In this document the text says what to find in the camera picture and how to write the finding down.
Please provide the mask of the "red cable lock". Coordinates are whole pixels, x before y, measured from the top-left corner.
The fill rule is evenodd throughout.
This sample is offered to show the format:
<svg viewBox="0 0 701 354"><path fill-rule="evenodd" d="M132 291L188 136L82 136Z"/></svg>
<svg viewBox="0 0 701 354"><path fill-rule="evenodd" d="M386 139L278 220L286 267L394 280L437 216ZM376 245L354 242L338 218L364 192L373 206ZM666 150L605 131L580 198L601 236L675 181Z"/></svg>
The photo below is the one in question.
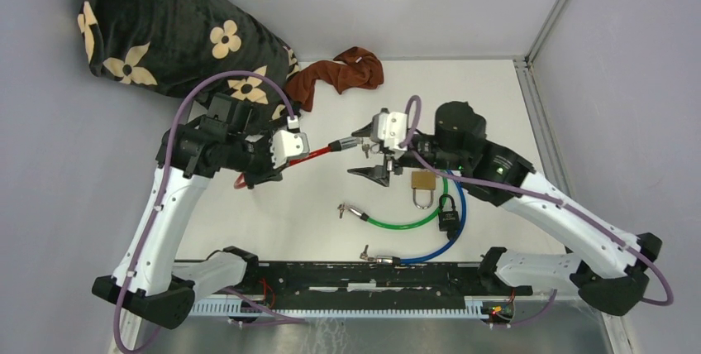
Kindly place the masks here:
<svg viewBox="0 0 701 354"><path fill-rule="evenodd" d="M362 142L362 139L359 137L354 137L354 136L348 136L344 137L335 141L330 142L327 146L317 149L315 151L310 152L308 155L305 157L298 159L298 160L291 160L289 162L289 166L297 165L302 162L312 160L314 158L317 158L318 156L329 154L332 152L339 152L339 151L344 151L348 150L350 148L358 146Z"/></svg>

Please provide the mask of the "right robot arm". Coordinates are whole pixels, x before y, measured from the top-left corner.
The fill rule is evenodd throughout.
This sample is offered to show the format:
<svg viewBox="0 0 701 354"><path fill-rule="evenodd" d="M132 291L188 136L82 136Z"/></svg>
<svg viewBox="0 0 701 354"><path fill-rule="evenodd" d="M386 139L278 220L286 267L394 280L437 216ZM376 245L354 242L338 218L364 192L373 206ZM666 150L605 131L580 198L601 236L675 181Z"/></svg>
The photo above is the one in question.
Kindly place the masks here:
<svg viewBox="0 0 701 354"><path fill-rule="evenodd" d="M577 294L589 306L623 316L646 302L661 239L633 234L605 222L551 183L535 166L488 139L486 121L467 103L443 103L434 130L417 129L420 102L403 112L382 109L353 137L383 157L381 165L353 169L388 186L402 168L429 170L450 179L474 198L533 223L565 247L559 255L529 254L493 247L480 262L479 287L499 294L507 287L554 289Z"/></svg>

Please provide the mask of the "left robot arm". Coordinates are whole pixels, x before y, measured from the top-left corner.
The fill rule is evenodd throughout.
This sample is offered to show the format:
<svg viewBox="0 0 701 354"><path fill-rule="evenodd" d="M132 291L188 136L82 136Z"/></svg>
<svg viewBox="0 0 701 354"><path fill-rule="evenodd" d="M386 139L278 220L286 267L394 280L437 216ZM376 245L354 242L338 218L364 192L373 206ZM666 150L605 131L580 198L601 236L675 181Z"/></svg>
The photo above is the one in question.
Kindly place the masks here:
<svg viewBox="0 0 701 354"><path fill-rule="evenodd" d="M250 265L257 258L246 251L225 249L183 269L175 266L193 210L216 173L241 172L249 186L278 181L292 160L308 153L297 117L250 141L252 118L251 103L218 94L203 115L164 134L135 236L115 270L94 281L94 295L117 311L175 329L211 294L229 287L248 294L258 287L260 272Z"/></svg>

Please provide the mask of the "small brass padlock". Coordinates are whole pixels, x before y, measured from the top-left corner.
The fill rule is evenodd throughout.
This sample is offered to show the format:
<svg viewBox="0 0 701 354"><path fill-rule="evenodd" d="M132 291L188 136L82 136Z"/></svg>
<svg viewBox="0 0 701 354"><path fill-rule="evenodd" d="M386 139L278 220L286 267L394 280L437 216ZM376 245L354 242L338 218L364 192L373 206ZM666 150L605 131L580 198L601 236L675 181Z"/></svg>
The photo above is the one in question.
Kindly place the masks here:
<svg viewBox="0 0 701 354"><path fill-rule="evenodd" d="M380 154L383 152L383 147L380 144L373 144L370 146L371 154Z"/></svg>

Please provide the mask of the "brown towel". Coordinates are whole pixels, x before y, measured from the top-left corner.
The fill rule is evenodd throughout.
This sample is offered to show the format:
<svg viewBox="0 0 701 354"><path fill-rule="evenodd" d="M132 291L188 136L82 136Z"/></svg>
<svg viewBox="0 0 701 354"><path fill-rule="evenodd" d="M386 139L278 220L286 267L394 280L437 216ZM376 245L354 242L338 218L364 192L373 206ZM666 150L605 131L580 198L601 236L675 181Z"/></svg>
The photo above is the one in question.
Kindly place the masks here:
<svg viewBox="0 0 701 354"><path fill-rule="evenodd" d="M353 46L333 60L319 60L293 74L284 91L304 112L311 112L319 80L338 94L353 88L375 90L384 83L384 67L373 52Z"/></svg>

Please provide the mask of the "black padlock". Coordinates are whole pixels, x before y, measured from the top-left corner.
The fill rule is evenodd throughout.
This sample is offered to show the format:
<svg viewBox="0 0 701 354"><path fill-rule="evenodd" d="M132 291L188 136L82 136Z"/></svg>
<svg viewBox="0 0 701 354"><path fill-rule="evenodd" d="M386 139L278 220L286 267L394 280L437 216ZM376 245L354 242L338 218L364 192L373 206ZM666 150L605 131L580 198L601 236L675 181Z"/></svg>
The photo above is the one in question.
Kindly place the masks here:
<svg viewBox="0 0 701 354"><path fill-rule="evenodd" d="M460 228L460 215L457 212L455 200L451 195L443 194L439 198L439 204L439 230L452 238Z"/></svg>

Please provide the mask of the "black floral plush blanket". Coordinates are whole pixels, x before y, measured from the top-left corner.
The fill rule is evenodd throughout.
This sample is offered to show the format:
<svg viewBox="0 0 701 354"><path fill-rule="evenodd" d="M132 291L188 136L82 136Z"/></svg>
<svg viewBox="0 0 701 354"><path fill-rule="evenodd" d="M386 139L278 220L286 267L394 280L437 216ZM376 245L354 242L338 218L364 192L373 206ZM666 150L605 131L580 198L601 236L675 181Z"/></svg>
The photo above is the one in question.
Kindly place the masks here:
<svg viewBox="0 0 701 354"><path fill-rule="evenodd" d="M248 135L286 123L279 90L299 69L295 54L229 0L80 0L77 23L94 76L171 98L215 77L197 103L216 93L249 103Z"/></svg>

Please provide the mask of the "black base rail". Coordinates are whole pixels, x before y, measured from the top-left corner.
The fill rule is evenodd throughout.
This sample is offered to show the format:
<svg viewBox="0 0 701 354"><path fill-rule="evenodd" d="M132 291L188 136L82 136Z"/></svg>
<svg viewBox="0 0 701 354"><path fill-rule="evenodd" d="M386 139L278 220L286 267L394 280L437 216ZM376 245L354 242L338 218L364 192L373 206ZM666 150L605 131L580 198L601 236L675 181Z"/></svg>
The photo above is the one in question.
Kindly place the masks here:
<svg viewBox="0 0 701 354"><path fill-rule="evenodd" d="M365 262L269 261L250 267L235 287L263 294L277 310L459 309L465 298L531 296L475 263L376 265Z"/></svg>

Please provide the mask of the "aluminium frame rail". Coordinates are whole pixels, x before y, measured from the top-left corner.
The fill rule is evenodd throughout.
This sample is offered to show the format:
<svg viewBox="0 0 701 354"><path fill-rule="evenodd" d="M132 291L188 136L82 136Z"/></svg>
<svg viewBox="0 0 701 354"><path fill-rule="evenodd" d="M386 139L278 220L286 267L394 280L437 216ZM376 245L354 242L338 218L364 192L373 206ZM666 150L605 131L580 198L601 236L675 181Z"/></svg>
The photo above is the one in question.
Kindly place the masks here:
<svg viewBox="0 0 701 354"><path fill-rule="evenodd" d="M545 169L534 178L528 178L527 187L554 189L557 201L564 199L567 205L572 205L574 202L567 198L570 188L566 182L565 170L536 86L533 69L536 56L568 1L555 1L531 47L524 56L514 60L514 66L536 138L541 164ZM520 282L532 283L536 288L555 289L557 294L566 298L577 298L579 288L570 277L583 265L583 260L608 259L610 249L607 245L612 242L606 235L609 229L606 227L600 231L597 225L593 226L563 208L561 203L552 203L545 199L524 196L514 200L512 209L518 216L532 222L561 244L569 246L574 243L575 248L571 253L564 255L527 254L525 264L510 270L508 275L516 276Z"/></svg>

